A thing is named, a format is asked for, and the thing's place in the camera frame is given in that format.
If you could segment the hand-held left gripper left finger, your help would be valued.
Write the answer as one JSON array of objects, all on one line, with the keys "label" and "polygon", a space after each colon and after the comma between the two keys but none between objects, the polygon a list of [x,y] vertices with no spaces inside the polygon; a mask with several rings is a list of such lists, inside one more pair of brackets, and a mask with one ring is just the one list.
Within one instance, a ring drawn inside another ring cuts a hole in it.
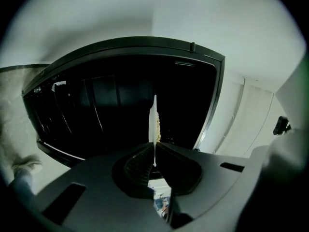
[{"label": "hand-held left gripper left finger", "polygon": [[148,186],[150,171],[154,165],[154,144],[148,143],[138,149],[125,161],[125,174],[129,180],[140,186]]}]

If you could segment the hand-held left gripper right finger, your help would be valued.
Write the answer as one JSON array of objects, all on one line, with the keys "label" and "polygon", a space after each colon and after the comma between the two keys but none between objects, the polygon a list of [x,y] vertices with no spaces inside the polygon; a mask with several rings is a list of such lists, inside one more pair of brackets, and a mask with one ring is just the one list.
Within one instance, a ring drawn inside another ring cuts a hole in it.
[{"label": "hand-held left gripper right finger", "polygon": [[169,144],[156,144],[156,166],[174,195],[190,194],[202,179],[202,168],[171,147]]}]

